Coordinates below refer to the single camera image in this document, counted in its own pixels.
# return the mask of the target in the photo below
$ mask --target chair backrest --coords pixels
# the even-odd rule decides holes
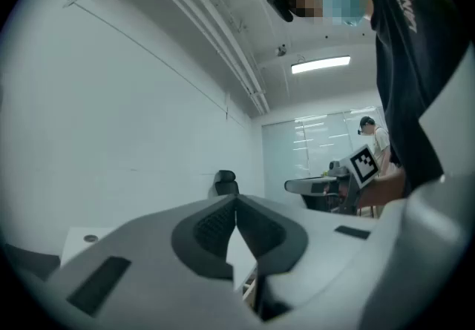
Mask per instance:
[[[239,186],[235,180],[236,175],[232,171],[217,172],[217,181],[214,183],[217,195],[239,194]]]

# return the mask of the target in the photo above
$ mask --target face mask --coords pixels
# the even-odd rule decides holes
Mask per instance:
[[[323,14],[333,24],[356,26],[363,19],[366,6],[364,0],[323,0]]]

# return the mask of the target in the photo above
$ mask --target white table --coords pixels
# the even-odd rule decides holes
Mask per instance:
[[[71,227],[66,237],[65,247],[61,256],[61,267],[77,254],[91,247],[94,243],[86,242],[86,235],[95,235],[98,240],[111,233],[113,227]],[[249,279],[257,263],[246,242],[240,235],[238,228],[235,228],[229,239],[227,263],[234,269],[234,290],[242,291],[243,285]]]

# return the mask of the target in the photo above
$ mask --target ceiling pipe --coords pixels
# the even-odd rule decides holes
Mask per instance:
[[[235,27],[235,30],[237,33],[239,33],[240,35],[240,38],[242,39],[242,41],[245,43],[244,44],[244,50],[248,53],[248,56],[251,58],[252,62],[253,62],[253,66],[254,66],[254,69],[258,72],[258,76],[261,78],[261,82],[263,84],[263,90],[267,90],[267,87],[266,87],[266,81],[264,80],[264,78],[262,77],[262,73],[261,73],[261,69],[259,69],[258,67],[258,63],[257,61],[255,60],[255,57],[254,57],[254,54],[252,53],[252,51],[250,50],[251,49],[251,45],[249,43],[249,40],[247,39],[247,37],[243,34],[242,30],[238,30],[238,27],[236,26],[236,23],[238,22],[236,20],[236,18],[232,15],[232,12],[230,10],[230,8],[228,7],[228,5],[225,3],[224,0],[219,0],[220,1],[220,6],[226,11],[225,14],[229,16],[229,18],[231,19],[232,23],[234,23],[234,27]]]
[[[210,44],[213,46],[213,48],[216,50],[216,52],[221,56],[223,61],[228,65],[229,69],[236,75],[237,79],[243,86],[243,89],[248,93],[249,98],[252,100],[254,103],[255,107],[258,109],[260,114],[263,114],[263,109],[262,106],[260,106],[259,102],[257,101],[257,98],[255,95],[251,92],[249,92],[248,87],[246,84],[243,82],[243,80],[240,78],[240,76],[237,74],[235,69],[232,67],[231,63],[229,60],[225,57],[223,54],[222,50],[217,46],[216,42],[214,39],[211,38],[211,36],[206,32],[206,30],[203,28],[203,26],[196,20],[195,17],[189,12],[189,10],[179,1],[179,0],[172,0],[184,13],[185,15],[191,20],[191,22],[197,27],[197,29],[205,36],[205,38],[210,42]]]
[[[178,7],[182,8],[183,5],[180,3],[178,0],[172,0],[175,2],[175,4],[179,4]],[[211,22],[203,15],[201,10],[198,8],[198,6],[192,1],[192,0],[183,0],[191,9],[191,11],[201,20],[201,22],[205,25],[205,27],[209,30],[209,32],[213,35],[213,37],[217,40],[218,44],[222,47],[224,53],[226,54],[227,57],[229,57],[229,60],[231,61],[231,71],[233,74],[237,77],[237,79],[240,81],[242,84],[244,90],[247,92],[249,98],[252,100],[252,102],[255,104],[256,108],[258,109],[259,114],[265,113],[264,109],[262,108],[261,103],[258,101],[257,97],[253,96],[253,93],[255,92],[255,89],[252,88],[251,84],[249,83],[249,80],[246,78],[246,74],[240,69],[240,66],[238,65],[236,59],[234,56],[231,54],[230,50],[224,43],[224,41],[221,39],[220,35],[217,33],[216,29],[212,26]],[[194,24],[197,24],[197,21],[192,19],[192,22]],[[209,37],[208,33],[206,31],[202,31],[203,35]],[[220,56],[223,56],[223,51],[221,51],[219,48],[217,49],[218,54]],[[227,58],[223,57],[223,60],[226,62],[228,66],[229,60]]]
[[[266,5],[264,4],[264,0],[258,0],[261,3],[261,7],[264,11],[264,14],[266,15],[267,23],[270,26],[270,30],[272,31],[272,35],[274,36],[274,42],[276,44],[280,44],[277,38],[277,34],[274,31],[274,26],[272,25],[272,20],[270,19],[269,13],[267,12]],[[287,72],[285,70],[284,64],[281,59],[279,59],[279,64],[281,65],[282,73],[284,74],[284,80],[285,80],[285,87],[287,90],[287,96],[290,98],[290,91],[289,91],[289,80],[287,78]]]
[[[257,78],[254,74],[254,71],[251,68],[251,65],[250,65],[248,59],[246,58],[246,56],[243,53],[243,50],[240,48],[238,42],[236,41],[236,39],[232,35],[231,30],[228,28],[227,24],[225,23],[225,21],[223,20],[221,15],[216,10],[216,7],[209,0],[200,0],[200,1],[206,7],[206,9],[210,13],[210,15],[213,17],[213,19],[217,22],[218,26],[223,31],[226,38],[229,40],[232,47],[234,48],[236,54],[239,56],[239,59],[243,63],[244,67],[246,68],[246,71],[249,74],[249,77],[251,77],[251,81],[255,86],[256,93],[261,93],[262,92],[261,86],[259,85],[259,82],[258,82],[258,80],[257,80]],[[266,112],[269,112],[270,108],[269,108],[269,105],[267,104],[266,97],[263,94],[260,95],[260,97],[262,99],[264,107],[266,108]]]

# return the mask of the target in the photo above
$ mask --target black slot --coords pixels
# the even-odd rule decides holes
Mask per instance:
[[[130,264],[123,257],[109,257],[69,296],[68,302],[93,317]]]
[[[323,193],[324,188],[325,188],[325,184],[314,183],[312,184],[312,193]]]
[[[342,234],[348,235],[350,237],[355,237],[359,239],[366,240],[371,234],[369,231],[359,230],[358,228],[339,226],[335,229],[336,232],[341,232]]]

